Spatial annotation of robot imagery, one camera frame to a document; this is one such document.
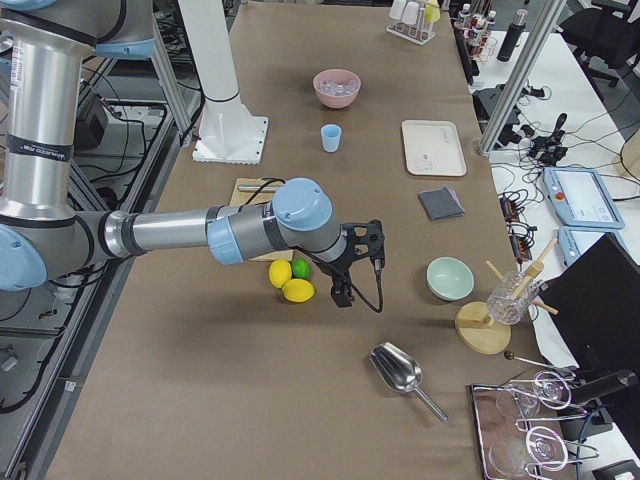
brown table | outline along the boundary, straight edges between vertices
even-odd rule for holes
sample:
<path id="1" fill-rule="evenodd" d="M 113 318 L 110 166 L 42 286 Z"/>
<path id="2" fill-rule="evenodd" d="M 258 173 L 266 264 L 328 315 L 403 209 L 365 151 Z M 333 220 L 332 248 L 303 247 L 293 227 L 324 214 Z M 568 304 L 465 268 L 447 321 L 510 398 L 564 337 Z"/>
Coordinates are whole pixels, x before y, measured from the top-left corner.
<path id="1" fill-rule="evenodd" d="M 236 177 L 314 178 L 342 221 L 382 220 L 384 313 L 336 308 L 317 270 L 317 295 L 294 305 L 264 263 L 223 267 L 206 248 L 150 253 L 135 263 L 48 479 L 480 477 L 467 385 L 523 367 L 467 349 L 453 325 L 464 302 L 434 297 L 425 270 L 460 258 L 476 279 L 467 300 L 484 300 L 495 286 L 484 260 L 506 271 L 513 258 L 449 26 L 419 47 L 386 33 L 388 21 L 384 8 L 242 6 L 231 42 L 244 103 L 270 119 L 262 162 L 196 163 L 185 151 L 158 208 L 225 204 Z M 363 83 L 343 111 L 322 107 L 311 86 L 332 67 Z M 409 174 L 406 119 L 454 122 L 467 175 Z M 329 122 L 344 129 L 335 154 L 320 146 Z M 417 194 L 445 184 L 467 213 L 431 222 Z M 352 276 L 375 299 L 369 262 Z M 383 341 L 421 363 L 447 423 L 383 384 L 367 358 Z M 537 354 L 528 322 L 511 348 Z"/>

yellow lemon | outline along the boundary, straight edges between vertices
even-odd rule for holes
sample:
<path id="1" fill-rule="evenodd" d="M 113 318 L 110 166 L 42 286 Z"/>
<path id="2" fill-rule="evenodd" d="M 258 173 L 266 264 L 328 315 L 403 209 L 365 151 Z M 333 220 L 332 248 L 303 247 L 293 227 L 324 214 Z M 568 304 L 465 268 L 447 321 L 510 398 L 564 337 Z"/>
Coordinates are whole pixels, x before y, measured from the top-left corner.
<path id="1" fill-rule="evenodd" d="M 269 281 L 276 288 L 282 288 L 292 275 L 291 264 L 286 260 L 274 260 L 269 265 Z"/>
<path id="2" fill-rule="evenodd" d="M 308 280 L 294 278 L 284 284 L 282 293 L 284 293 L 284 298 L 290 302 L 301 303 L 313 297 L 316 291 Z"/>

green lime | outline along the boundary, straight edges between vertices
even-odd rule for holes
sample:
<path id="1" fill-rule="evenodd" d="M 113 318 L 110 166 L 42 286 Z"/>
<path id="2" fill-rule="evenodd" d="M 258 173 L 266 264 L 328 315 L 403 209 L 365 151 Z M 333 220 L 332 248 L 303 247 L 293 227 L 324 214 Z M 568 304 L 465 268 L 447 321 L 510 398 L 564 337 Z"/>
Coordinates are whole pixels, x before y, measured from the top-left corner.
<path id="1" fill-rule="evenodd" d="M 304 258 L 296 258 L 291 262 L 291 271 L 296 278 L 307 279 L 311 276 L 311 266 Z"/>

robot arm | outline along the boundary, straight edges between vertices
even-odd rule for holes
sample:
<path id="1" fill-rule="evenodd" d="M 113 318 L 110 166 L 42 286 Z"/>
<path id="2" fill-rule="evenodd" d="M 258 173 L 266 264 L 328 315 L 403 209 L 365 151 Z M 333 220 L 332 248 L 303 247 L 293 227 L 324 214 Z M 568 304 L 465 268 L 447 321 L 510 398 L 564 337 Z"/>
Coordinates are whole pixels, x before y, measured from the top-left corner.
<path id="1" fill-rule="evenodd" d="M 329 198 L 309 179 L 287 182 L 261 205 L 152 214 L 74 211 L 67 192 L 82 59 L 93 52 L 150 55 L 151 2 L 0 0 L 0 6 L 3 27 L 14 36 L 0 289 L 36 287 L 111 258 L 194 246 L 209 246 L 225 265 L 297 248 L 332 277 L 339 306 L 351 304 L 354 261 L 370 258 L 379 280 L 380 222 L 341 225 Z"/>

tablet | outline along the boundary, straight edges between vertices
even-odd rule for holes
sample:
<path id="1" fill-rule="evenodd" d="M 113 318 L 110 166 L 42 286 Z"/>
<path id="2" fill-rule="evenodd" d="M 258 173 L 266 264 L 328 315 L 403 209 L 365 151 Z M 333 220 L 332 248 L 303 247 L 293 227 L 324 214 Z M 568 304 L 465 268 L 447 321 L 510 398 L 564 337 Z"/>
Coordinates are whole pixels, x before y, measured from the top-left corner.
<path id="1" fill-rule="evenodd" d="M 562 251 L 564 263 L 570 267 L 580 255 L 589 250 L 602 235 L 610 233 L 620 245 L 626 250 L 627 247 L 622 241 L 622 237 L 616 230 L 607 228 L 589 228 L 589 227 L 560 227 L 558 229 L 558 245 Z"/>
<path id="2" fill-rule="evenodd" d="M 595 170 L 547 167 L 542 178 L 549 200 L 565 225 L 624 228 L 622 216 Z"/>

